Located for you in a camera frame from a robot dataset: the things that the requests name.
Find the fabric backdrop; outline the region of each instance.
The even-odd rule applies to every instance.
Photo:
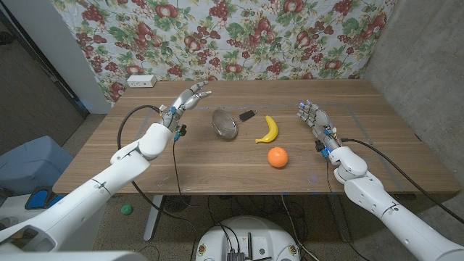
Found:
[[[114,104],[158,80],[359,78],[396,0],[51,0]]]

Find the table top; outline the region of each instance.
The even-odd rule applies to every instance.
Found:
[[[80,184],[109,167],[117,151],[117,130],[123,118],[134,107],[143,104],[171,105],[174,99],[195,82],[158,82],[154,88],[128,89],[101,122],[61,178],[54,191],[70,193]],[[204,90],[212,95],[186,111],[181,123],[187,134],[175,144],[180,187],[183,194],[310,194],[344,193],[334,177],[334,166],[315,150],[311,128],[296,113],[298,103],[310,99],[324,109],[337,128],[340,138],[371,142],[390,157],[416,183],[435,193],[460,190],[450,171],[431,153],[366,80],[243,80],[211,81]],[[229,112],[238,123],[239,133],[232,141],[215,135],[212,113]],[[241,122],[239,115],[247,110],[257,114]],[[278,126],[277,138],[269,144],[256,144],[268,132],[265,116]],[[122,143],[141,137],[160,116],[150,109],[135,113],[126,123]],[[417,192],[392,166],[375,152],[345,143],[367,163],[389,192]],[[289,162],[283,169],[269,165],[267,155],[273,147],[284,148]],[[173,142],[152,166],[136,180],[147,194],[178,194],[173,165]],[[121,194],[136,193],[127,185]]]

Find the table leg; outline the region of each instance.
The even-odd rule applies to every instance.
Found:
[[[153,203],[162,208],[163,195],[153,196]],[[152,207],[148,214],[148,220],[146,221],[144,241],[150,241],[153,239],[154,231],[157,229],[158,220],[160,218],[160,212]]]

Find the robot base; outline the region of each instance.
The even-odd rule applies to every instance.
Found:
[[[239,240],[240,252],[237,259],[250,260],[249,245],[251,245],[252,260],[261,260],[272,257],[269,260],[297,261],[299,253],[295,240],[284,229],[275,223],[261,217],[238,216],[222,222],[236,233]],[[232,231],[225,228],[231,239],[232,248],[237,252],[237,240]],[[224,231],[220,226],[215,226],[206,232],[200,239],[196,250],[196,261],[221,261],[228,260],[230,251]]]

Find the power outlet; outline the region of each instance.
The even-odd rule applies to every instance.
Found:
[[[154,75],[131,75],[128,79],[129,87],[153,87],[157,82]]]

